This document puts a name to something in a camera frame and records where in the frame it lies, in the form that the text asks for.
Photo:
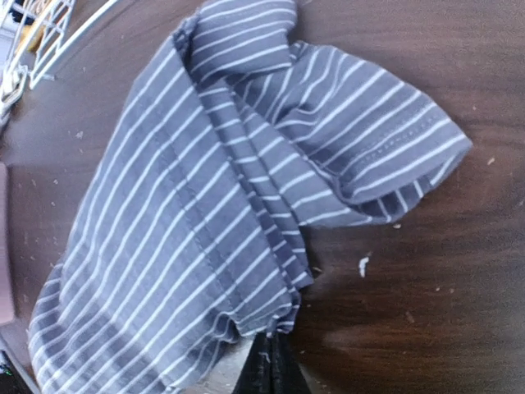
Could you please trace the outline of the grey white striped underwear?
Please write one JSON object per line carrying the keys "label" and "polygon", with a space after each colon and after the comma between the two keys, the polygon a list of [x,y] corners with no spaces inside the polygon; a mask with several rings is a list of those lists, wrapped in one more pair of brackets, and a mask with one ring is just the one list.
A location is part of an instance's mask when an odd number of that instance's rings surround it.
{"label": "grey white striped underwear", "polygon": [[293,1],[211,1],[135,80],[43,285],[44,393],[178,393],[226,347],[294,327],[304,227],[394,222],[471,140],[430,97],[290,42]]}

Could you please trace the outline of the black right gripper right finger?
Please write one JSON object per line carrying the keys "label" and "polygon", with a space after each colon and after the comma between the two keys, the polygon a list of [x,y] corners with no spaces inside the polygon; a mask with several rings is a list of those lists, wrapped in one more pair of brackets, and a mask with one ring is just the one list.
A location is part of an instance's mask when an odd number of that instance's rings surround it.
{"label": "black right gripper right finger", "polygon": [[272,338],[272,392],[276,394],[311,394],[307,381],[295,360],[285,334]]}

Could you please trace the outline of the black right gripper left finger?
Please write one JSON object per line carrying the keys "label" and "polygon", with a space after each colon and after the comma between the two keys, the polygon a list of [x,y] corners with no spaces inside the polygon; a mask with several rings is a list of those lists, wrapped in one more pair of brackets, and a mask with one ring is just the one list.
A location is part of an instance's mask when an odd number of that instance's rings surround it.
{"label": "black right gripper left finger", "polygon": [[270,394],[272,387],[272,339],[258,333],[234,388],[235,394]]}

